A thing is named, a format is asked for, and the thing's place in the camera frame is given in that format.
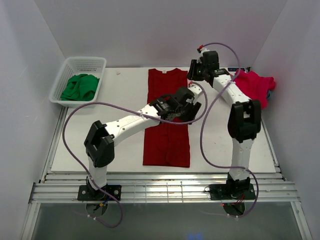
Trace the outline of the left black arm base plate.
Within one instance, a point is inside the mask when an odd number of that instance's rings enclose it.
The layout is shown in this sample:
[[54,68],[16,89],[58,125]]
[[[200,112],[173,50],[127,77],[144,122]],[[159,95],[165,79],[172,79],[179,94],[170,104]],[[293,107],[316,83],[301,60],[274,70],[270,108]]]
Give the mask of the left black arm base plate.
[[[102,189],[113,196],[118,201],[121,200],[122,186],[121,185],[109,185],[102,187]],[[88,185],[80,185],[77,194],[78,201],[102,201],[102,200],[111,200],[107,194],[101,192],[100,190],[95,190]]]

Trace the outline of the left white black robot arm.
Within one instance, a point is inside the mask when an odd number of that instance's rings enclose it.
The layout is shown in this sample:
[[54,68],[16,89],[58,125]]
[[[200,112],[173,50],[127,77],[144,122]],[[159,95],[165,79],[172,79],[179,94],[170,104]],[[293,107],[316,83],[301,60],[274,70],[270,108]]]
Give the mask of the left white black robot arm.
[[164,94],[152,100],[136,114],[107,123],[94,122],[84,141],[90,176],[79,191],[80,196],[88,195],[90,201],[102,199],[106,192],[110,192],[107,166],[115,158],[115,147],[132,135],[159,125],[161,120],[193,121],[201,107],[198,98],[202,93],[203,90],[194,84],[179,87],[174,94]]

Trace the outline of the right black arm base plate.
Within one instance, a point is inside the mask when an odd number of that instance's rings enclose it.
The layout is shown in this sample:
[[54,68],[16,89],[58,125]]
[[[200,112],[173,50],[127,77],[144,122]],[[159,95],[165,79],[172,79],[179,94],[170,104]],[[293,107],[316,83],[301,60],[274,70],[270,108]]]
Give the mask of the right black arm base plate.
[[256,193],[251,183],[243,186],[228,184],[210,184],[205,188],[211,200],[254,200]]

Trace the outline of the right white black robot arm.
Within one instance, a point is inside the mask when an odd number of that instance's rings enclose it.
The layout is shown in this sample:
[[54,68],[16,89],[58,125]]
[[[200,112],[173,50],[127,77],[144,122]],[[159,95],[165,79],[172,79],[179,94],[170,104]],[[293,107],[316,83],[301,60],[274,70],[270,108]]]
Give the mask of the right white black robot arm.
[[220,68],[216,51],[203,46],[197,51],[199,58],[191,61],[187,78],[209,83],[230,107],[227,130],[232,139],[231,166],[225,183],[209,185],[210,198],[252,200],[256,195],[248,169],[251,148],[261,130],[261,104],[245,95],[230,73]]

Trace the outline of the dark red t shirt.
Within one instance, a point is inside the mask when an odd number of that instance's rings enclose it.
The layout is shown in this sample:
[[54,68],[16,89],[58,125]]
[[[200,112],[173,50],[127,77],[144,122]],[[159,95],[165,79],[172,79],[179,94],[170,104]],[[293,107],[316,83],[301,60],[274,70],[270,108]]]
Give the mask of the dark red t shirt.
[[[147,103],[165,94],[174,94],[188,85],[187,72],[179,68],[166,72],[148,70]],[[164,167],[190,167],[188,126],[161,123],[144,131],[143,165]]]

